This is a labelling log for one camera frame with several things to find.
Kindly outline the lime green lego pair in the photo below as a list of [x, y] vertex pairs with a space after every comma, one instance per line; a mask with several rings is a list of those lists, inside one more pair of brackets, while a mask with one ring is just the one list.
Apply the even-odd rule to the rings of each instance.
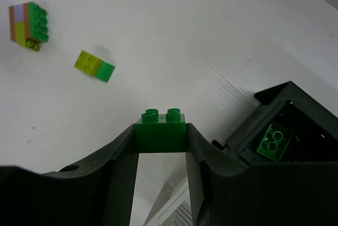
[[84, 50], [80, 52], [74, 67], [83, 73], [95, 77], [105, 83], [110, 80], [110, 77], [115, 69], [115, 66]]

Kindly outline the dark green lego brick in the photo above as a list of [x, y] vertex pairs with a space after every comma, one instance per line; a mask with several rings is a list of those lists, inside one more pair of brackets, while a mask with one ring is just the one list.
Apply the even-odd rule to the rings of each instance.
[[165, 114], [147, 109], [135, 123], [135, 146], [139, 153], [183, 153], [187, 151], [185, 115], [178, 108]]

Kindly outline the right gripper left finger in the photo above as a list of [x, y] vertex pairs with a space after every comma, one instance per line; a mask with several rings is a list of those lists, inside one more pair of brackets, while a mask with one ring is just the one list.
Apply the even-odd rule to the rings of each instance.
[[1, 167], [1, 225], [129, 225], [135, 128], [57, 172]]

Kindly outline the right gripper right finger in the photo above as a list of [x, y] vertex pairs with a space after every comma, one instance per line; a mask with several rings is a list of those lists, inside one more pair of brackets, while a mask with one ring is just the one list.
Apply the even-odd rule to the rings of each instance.
[[194, 225], [337, 225], [337, 163], [246, 166], [189, 123], [186, 165]]

